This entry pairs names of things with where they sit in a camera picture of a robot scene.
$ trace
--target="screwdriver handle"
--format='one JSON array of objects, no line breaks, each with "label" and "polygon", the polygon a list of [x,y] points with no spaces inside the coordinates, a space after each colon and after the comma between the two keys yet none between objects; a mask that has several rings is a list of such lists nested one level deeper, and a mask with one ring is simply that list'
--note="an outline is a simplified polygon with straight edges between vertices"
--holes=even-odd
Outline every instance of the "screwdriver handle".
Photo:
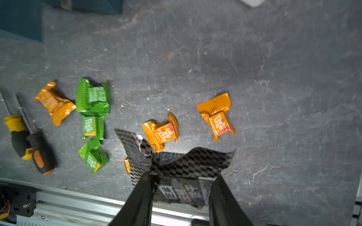
[{"label": "screwdriver handle", "polygon": [[45,176],[54,172],[55,158],[41,132],[37,131],[26,138],[33,148],[33,162],[39,172]]},{"label": "screwdriver handle", "polygon": [[22,160],[31,159],[33,149],[26,139],[29,132],[22,125],[21,117],[19,115],[10,115],[4,118],[4,123],[10,130],[11,141],[16,153],[18,153]]}]

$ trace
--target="screw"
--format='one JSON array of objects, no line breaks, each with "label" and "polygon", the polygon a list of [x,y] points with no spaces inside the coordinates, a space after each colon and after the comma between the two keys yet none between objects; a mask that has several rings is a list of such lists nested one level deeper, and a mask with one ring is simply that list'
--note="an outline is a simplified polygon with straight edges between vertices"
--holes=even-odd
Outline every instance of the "screw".
[{"label": "screw", "polygon": [[23,205],[23,208],[26,209],[30,206],[30,203],[29,202],[26,202],[24,205]]}]

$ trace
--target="snack package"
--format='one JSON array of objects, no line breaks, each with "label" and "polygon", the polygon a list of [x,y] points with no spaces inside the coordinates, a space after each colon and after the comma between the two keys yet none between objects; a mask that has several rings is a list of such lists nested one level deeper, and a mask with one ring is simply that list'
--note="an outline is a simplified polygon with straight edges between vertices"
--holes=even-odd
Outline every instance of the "snack package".
[{"label": "snack package", "polygon": [[108,156],[101,150],[101,142],[98,137],[89,140],[78,154],[84,159],[87,166],[93,173],[102,169],[108,163]]},{"label": "snack package", "polygon": [[167,118],[169,123],[156,124],[148,121],[142,125],[154,153],[163,151],[165,142],[172,139],[178,141],[178,123],[172,113],[168,113]]},{"label": "snack package", "polygon": [[53,91],[55,86],[55,82],[48,83],[37,94],[34,101],[40,102],[53,118],[54,125],[59,126],[62,120],[75,109],[75,105],[70,100],[60,98]]},{"label": "snack package", "polygon": [[86,139],[87,136],[97,136],[100,140],[103,140],[104,136],[104,117],[85,116],[83,117],[83,132],[82,139]]},{"label": "snack package", "polygon": [[76,93],[76,110],[84,116],[102,117],[108,115],[110,90],[107,83],[101,87],[92,87],[87,79],[78,81]]},{"label": "snack package", "polygon": [[197,105],[198,112],[211,127],[215,141],[219,141],[219,136],[229,131],[231,135],[235,135],[234,128],[225,117],[225,113],[229,111],[230,107],[230,98],[227,93]]},{"label": "snack package", "polygon": [[128,161],[128,157],[125,158],[125,168],[128,174],[131,174],[131,169],[130,169],[130,162]]},{"label": "snack package", "polygon": [[[115,132],[128,156],[132,186],[142,181],[144,173],[152,176],[154,203],[183,203],[199,208],[209,205],[209,200],[216,200],[211,198],[211,190],[220,186],[218,178],[236,151],[222,153],[197,147],[186,154],[163,151],[145,155],[138,148],[137,134],[117,128]],[[150,145],[143,140],[142,146]]]},{"label": "snack package", "polygon": [[97,136],[104,139],[104,119],[109,112],[110,90],[107,83],[102,82],[100,87],[92,87],[87,79],[78,81],[76,94],[76,110],[83,118],[83,131],[87,136]]}]

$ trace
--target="red label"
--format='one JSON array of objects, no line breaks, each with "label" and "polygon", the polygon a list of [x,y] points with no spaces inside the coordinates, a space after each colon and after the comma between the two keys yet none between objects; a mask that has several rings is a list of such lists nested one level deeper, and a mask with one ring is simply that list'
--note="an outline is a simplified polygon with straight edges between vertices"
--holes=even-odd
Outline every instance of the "red label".
[{"label": "red label", "polygon": [[172,124],[171,124],[171,123],[169,123],[169,124],[168,124],[168,126],[170,127],[171,131],[172,131],[173,133],[175,133],[175,130],[173,130],[173,126],[172,126]]},{"label": "red label", "polygon": [[227,133],[230,131],[230,127],[226,127],[225,129],[221,130],[219,133],[218,133],[218,136],[220,136],[221,134],[224,134],[224,133]]}]

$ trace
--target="gray stone countertop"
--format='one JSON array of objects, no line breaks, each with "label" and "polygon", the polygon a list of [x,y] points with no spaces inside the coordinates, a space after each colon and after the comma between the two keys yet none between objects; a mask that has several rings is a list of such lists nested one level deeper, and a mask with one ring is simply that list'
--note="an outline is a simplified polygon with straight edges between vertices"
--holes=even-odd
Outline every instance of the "gray stone countertop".
[{"label": "gray stone countertop", "polygon": [[[349,225],[362,169],[358,12],[358,1],[342,0],[267,0],[255,9],[237,0],[126,0],[121,16],[44,5],[43,43],[0,40],[0,88],[14,113],[19,92],[59,166],[40,175],[1,124],[0,177],[126,199],[131,179],[114,128],[144,134],[142,123],[172,112],[180,140],[165,151],[236,148],[222,174],[252,220]],[[75,100],[84,77],[111,87],[109,163],[95,174],[77,155],[86,142],[81,115],[55,127],[33,101],[50,81]],[[215,142],[196,105],[223,92],[236,135]]]}]

